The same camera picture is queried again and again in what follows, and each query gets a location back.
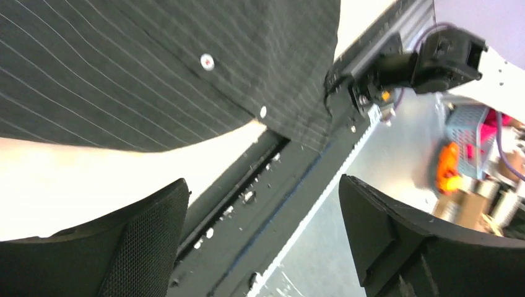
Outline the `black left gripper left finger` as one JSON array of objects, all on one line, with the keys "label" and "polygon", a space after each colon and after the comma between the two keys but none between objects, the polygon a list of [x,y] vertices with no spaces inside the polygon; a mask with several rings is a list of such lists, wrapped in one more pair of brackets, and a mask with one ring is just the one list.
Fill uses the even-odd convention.
[{"label": "black left gripper left finger", "polygon": [[48,238],[1,243],[2,296],[165,296],[189,190],[156,193]]}]

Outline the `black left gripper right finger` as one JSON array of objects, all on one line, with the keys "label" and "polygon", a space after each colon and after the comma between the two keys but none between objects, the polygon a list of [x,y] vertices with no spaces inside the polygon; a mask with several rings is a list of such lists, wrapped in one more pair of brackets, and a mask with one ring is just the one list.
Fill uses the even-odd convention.
[{"label": "black left gripper right finger", "polygon": [[523,296],[524,241],[470,230],[343,175],[339,201],[367,296]]}]

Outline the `black pinstriped button shirt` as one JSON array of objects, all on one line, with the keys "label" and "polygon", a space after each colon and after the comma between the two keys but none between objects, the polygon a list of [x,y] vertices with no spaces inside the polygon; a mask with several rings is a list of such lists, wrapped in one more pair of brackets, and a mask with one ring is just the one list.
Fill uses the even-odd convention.
[{"label": "black pinstriped button shirt", "polygon": [[1,135],[135,152],[257,119],[321,150],[339,1],[2,1]]}]

